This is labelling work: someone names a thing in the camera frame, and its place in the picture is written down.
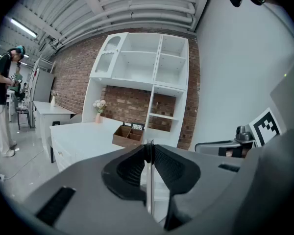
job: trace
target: black slot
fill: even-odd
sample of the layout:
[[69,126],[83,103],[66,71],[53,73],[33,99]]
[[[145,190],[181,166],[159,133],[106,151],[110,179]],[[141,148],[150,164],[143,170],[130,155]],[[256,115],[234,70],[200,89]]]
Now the black slot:
[[62,187],[37,213],[37,218],[52,226],[75,193],[75,189]]
[[239,172],[239,170],[240,170],[240,168],[238,166],[230,165],[230,164],[220,164],[218,167],[221,169],[230,170],[233,172]]

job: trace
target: vase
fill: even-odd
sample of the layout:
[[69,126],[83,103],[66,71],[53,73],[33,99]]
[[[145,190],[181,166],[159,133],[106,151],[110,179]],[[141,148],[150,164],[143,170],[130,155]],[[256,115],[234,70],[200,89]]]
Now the vase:
[[95,123],[100,123],[100,113],[99,112],[96,115]]
[[52,96],[52,100],[51,100],[50,106],[51,107],[54,107],[55,106],[55,96]]

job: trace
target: pink vase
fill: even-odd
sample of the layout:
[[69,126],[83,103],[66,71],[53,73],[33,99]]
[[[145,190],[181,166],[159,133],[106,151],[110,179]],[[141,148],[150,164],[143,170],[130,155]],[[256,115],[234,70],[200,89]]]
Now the pink vase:
[[100,123],[100,113],[97,113],[95,123]]

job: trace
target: white wall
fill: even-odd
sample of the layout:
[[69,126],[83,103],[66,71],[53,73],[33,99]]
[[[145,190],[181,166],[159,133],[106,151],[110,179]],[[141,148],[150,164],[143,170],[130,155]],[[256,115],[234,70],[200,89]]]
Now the white wall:
[[[15,73],[15,69],[16,69],[16,64],[15,62],[11,63],[10,66],[10,71],[9,71],[9,76],[12,75],[13,73]],[[21,65],[21,69],[20,69],[20,74],[23,76],[23,82],[21,83],[21,86],[23,87],[24,83],[28,83],[27,80],[27,75],[29,73],[31,73],[32,68],[27,68],[24,65]]]
[[270,92],[294,63],[289,19],[282,13],[283,23],[250,0],[239,8],[229,0],[211,0],[207,6],[197,30],[200,95],[190,150],[198,142],[233,139],[237,126],[249,124],[267,107],[284,132]]

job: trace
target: white pants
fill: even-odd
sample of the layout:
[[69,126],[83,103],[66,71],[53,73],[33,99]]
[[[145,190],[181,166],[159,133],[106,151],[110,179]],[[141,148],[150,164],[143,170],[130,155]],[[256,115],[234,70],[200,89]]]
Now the white pants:
[[7,152],[13,145],[9,128],[7,105],[0,104],[0,152]]

